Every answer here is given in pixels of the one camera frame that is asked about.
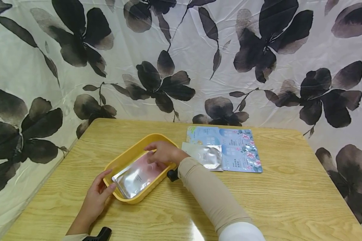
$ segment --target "black clip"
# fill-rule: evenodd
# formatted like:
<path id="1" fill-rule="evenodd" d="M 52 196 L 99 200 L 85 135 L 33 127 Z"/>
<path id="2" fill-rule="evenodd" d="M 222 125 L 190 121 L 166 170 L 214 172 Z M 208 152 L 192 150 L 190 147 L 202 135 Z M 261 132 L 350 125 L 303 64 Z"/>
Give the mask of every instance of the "black clip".
<path id="1" fill-rule="evenodd" d="M 87 236 L 83 241 L 108 241 L 111 237 L 111 229 L 103 227 L 98 236 Z"/>
<path id="2" fill-rule="evenodd" d="M 166 173 L 166 176 L 170 179 L 171 182 L 178 180 L 178 168 L 168 171 L 168 173 Z"/>

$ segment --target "floral curtain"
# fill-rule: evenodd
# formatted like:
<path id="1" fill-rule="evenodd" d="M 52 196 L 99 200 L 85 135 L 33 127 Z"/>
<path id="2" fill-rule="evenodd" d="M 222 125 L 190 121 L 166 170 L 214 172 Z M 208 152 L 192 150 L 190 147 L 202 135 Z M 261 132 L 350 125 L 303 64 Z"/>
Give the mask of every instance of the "floral curtain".
<path id="1" fill-rule="evenodd" d="M 297 129 L 362 224 L 362 0 L 0 0 L 0 237 L 100 117 Z"/>

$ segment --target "beige sleeve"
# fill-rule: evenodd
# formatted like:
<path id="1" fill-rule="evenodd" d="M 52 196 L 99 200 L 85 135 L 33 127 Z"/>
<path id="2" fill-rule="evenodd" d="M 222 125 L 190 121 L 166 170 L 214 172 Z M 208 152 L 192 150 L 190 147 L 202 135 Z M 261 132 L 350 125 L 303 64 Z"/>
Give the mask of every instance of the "beige sleeve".
<path id="1" fill-rule="evenodd" d="M 224 228 L 232 223 L 252 224 L 250 216 L 237 203 L 224 183 L 194 158 L 187 157 L 182 160 L 178 167 L 178 177 L 196 198 L 219 236 Z"/>
<path id="2" fill-rule="evenodd" d="M 88 236 L 87 233 L 66 235 L 63 237 L 62 241 L 82 241 L 87 236 Z"/>

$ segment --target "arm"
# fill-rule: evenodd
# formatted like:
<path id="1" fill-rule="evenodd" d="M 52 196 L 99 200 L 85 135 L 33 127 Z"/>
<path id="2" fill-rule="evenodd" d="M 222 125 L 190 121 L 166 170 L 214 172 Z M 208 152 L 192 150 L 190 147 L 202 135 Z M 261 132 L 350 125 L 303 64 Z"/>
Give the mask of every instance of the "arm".
<path id="1" fill-rule="evenodd" d="M 102 213 L 107 198 L 117 187 L 115 183 L 112 183 L 106 188 L 102 180 L 111 171 L 112 170 L 104 171 L 95 178 L 93 184 L 87 191 L 78 215 L 72 222 L 63 241 L 78 241 L 88 236 L 90 225 L 94 223 Z"/>
<path id="2" fill-rule="evenodd" d="M 220 241 L 265 241 L 260 230 L 252 224 L 250 216 L 215 174 L 167 142 L 153 142 L 145 148 L 155 149 L 148 162 L 170 161 L 179 165 L 178 177 L 196 198 Z"/>

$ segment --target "silver foil packet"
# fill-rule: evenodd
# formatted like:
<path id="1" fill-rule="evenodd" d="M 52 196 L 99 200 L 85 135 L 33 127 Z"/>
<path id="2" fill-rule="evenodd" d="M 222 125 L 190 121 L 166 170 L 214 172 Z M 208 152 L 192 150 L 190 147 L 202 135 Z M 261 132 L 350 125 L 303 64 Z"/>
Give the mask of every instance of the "silver foil packet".
<path id="1" fill-rule="evenodd" d="M 183 142 L 181 149 L 210 171 L 223 171 L 221 145 L 195 145 Z"/>
<path id="2" fill-rule="evenodd" d="M 152 183 L 167 166 L 161 162 L 147 163 L 148 154 L 135 160 L 122 171 L 112 177 L 122 195 L 133 198 Z"/>

